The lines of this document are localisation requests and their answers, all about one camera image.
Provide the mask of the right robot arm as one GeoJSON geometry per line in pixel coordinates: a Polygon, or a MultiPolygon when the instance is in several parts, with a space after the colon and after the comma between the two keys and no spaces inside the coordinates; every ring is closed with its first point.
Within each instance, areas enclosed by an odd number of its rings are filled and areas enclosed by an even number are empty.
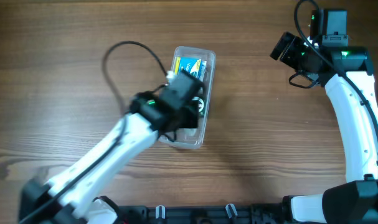
{"type": "Polygon", "coordinates": [[[285,32],[270,54],[321,85],[333,106],[344,147],[346,183],[316,195],[286,196],[288,223],[378,223],[378,105],[373,64],[358,46],[314,46],[285,32]]]}

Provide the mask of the clear plastic container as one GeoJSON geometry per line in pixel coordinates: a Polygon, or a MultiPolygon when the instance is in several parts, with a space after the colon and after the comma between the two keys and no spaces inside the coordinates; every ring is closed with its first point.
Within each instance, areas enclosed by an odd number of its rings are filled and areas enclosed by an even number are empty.
{"type": "MultiPolygon", "coordinates": [[[[171,65],[171,71],[173,71],[172,66],[174,65],[174,61],[176,57],[200,58],[207,62],[206,72],[205,72],[204,81],[203,81],[203,84],[205,85],[205,87],[202,88],[197,94],[197,96],[203,98],[206,101],[206,114],[203,118],[199,117],[198,128],[197,128],[197,132],[195,136],[185,135],[182,128],[182,129],[178,129],[175,133],[174,132],[168,133],[168,136],[173,138],[175,141],[170,141],[165,136],[161,136],[159,140],[162,143],[165,143],[171,147],[176,147],[180,149],[198,149],[202,146],[204,142],[204,138],[205,138],[205,133],[206,133],[210,98],[211,98],[211,93],[212,93],[212,84],[213,84],[213,79],[214,79],[216,54],[213,51],[207,50],[207,49],[179,46],[175,49],[175,52],[174,52],[174,59],[171,65]]],[[[173,78],[175,78],[176,76],[177,76],[177,73],[170,73],[167,76],[168,81],[171,82],[173,78]]]]}

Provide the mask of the clear spray bottle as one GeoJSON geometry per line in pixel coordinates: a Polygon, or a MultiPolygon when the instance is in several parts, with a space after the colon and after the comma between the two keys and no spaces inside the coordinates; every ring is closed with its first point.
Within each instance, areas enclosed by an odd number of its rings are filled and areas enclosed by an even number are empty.
{"type": "Polygon", "coordinates": [[[184,128],[184,134],[187,136],[195,136],[197,132],[197,128],[184,128]]]}

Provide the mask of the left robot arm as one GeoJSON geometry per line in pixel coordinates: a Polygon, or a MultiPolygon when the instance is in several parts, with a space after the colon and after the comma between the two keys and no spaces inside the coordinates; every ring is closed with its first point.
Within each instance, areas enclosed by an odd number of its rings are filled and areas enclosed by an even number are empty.
{"type": "Polygon", "coordinates": [[[92,150],[63,173],[21,194],[19,223],[114,223],[118,210],[97,195],[132,158],[160,136],[198,117],[195,93],[138,93],[127,113],[92,150]]]}

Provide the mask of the blue VapoDrops box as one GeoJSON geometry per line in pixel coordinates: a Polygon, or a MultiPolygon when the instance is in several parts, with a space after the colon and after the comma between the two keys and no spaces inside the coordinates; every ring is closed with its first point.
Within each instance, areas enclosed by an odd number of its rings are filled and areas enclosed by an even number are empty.
{"type": "Polygon", "coordinates": [[[207,62],[200,58],[176,57],[172,70],[179,73],[181,70],[189,72],[193,77],[204,81],[207,62]]]}

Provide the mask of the green Zam-Buk box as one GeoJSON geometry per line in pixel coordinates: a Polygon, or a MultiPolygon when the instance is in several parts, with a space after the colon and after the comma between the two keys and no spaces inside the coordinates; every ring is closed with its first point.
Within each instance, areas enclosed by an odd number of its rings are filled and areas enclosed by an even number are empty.
{"type": "Polygon", "coordinates": [[[206,101],[199,96],[193,97],[192,100],[197,102],[199,117],[203,118],[206,114],[206,101]]]}

